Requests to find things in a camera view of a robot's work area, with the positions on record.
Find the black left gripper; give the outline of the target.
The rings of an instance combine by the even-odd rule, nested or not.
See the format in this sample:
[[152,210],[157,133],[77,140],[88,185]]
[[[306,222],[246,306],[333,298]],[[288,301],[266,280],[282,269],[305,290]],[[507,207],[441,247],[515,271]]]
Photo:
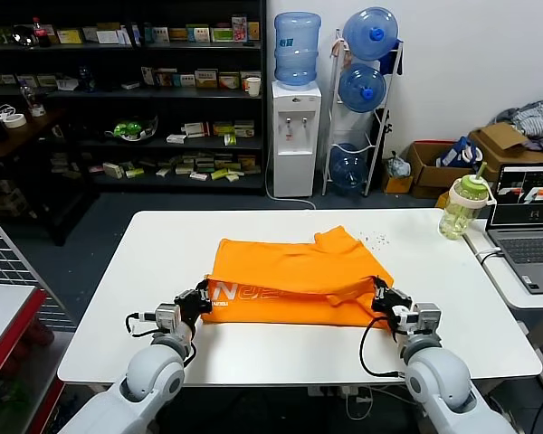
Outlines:
[[213,304],[208,297],[209,280],[203,279],[195,289],[188,289],[175,297],[175,304],[179,306],[180,318],[190,328],[205,311],[212,311]]

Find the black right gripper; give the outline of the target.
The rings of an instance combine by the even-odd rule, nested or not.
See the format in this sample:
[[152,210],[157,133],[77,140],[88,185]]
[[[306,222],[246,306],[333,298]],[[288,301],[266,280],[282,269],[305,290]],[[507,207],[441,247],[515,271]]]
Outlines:
[[389,324],[398,324],[401,315],[412,308],[412,299],[402,291],[387,288],[381,278],[374,278],[375,295],[373,297],[373,311],[384,314]]

